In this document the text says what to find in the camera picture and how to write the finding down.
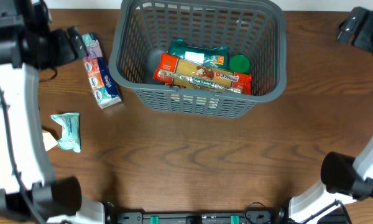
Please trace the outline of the Kleenex tissue multipack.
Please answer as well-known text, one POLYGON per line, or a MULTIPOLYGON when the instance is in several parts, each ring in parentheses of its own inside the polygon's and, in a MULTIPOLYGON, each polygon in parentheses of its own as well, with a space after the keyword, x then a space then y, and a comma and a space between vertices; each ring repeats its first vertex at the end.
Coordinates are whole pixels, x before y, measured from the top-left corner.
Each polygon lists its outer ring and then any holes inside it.
POLYGON ((92 94, 98 106, 105 109, 122 102, 121 94, 109 72, 97 35, 91 32, 81 37, 88 52, 88 56, 83 59, 83 63, 88 74, 92 94))

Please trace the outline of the teal wet wipes pack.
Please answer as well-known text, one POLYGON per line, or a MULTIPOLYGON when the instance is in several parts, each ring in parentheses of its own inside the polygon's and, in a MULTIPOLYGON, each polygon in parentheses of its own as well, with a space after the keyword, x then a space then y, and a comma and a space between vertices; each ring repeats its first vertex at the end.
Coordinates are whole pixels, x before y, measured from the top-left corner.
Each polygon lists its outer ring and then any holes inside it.
POLYGON ((53 114, 50 116, 57 124, 62 127, 62 136, 57 141, 59 148, 63 150, 71 150, 76 153, 81 152, 80 141, 80 114, 79 113, 63 113, 53 114))

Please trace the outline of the grey plastic basket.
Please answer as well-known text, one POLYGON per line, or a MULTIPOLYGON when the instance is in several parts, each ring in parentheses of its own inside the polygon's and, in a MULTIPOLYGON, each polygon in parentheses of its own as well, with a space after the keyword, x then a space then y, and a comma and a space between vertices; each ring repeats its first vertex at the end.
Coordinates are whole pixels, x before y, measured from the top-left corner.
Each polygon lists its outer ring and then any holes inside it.
POLYGON ((272 1, 126 0, 109 69, 153 110, 238 118, 283 93, 286 30, 272 1))

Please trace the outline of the San Remo spaghetti packet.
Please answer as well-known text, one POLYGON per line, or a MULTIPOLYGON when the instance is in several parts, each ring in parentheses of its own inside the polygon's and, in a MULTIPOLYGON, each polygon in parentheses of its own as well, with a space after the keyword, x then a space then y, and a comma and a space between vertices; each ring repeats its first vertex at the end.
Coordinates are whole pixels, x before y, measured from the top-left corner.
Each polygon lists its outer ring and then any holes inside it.
POLYGON ((198 64, 166 53, 161 54, 153 79, 196 90, 252 93, 252 75, 198 64))

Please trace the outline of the green lid glass jar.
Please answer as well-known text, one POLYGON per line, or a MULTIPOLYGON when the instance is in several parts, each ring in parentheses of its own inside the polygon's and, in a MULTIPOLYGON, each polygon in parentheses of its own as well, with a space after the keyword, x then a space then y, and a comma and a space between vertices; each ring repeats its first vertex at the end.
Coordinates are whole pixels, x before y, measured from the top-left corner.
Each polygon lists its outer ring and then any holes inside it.
POLYGON ((251 69, 250 60, 244 55, 234 55, 229 61, 229 70, 237 73, 248 74, 251 69))

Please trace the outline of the green coffee bean bag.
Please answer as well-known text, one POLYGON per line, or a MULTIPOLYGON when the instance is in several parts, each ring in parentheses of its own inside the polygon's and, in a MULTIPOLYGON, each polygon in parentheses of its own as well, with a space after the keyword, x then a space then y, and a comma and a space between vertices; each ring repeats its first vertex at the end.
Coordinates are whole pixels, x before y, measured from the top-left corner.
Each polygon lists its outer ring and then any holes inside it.
POLYGON ((210 67, 225 70, 228 68, 229 59, 227 47, 194 47, 187 45, 183 39, 176 39, 172 41, 167 53, 198 64, 208 65, 210 67))

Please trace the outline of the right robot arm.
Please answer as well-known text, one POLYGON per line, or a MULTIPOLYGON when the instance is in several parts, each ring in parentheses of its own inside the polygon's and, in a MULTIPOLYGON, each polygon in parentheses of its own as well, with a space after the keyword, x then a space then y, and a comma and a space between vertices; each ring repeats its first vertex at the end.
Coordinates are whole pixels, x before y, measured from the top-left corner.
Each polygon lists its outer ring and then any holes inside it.
MULTIPOLYGON (((337 40, 373 54, 373 11, 355 7, 339 25, 337 40)), ((351 223, 346 205, 373 198, 373 136, 357 156, 326 155, 320 179, 279 210, 276 223, 351 223)))

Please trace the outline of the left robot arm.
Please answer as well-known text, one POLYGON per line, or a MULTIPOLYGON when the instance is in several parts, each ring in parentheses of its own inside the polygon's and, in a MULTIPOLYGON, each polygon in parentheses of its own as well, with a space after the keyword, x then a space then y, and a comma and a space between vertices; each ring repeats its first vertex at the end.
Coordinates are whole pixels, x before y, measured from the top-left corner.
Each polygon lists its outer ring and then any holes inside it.
POLYGON ((0 0, 0 217, 104 223, 104 205, 84 198, 77 178, 56 178, 45 150, 39 73, 87 55, 75 27, 50 30, 50 21, 43 1, 0 0))

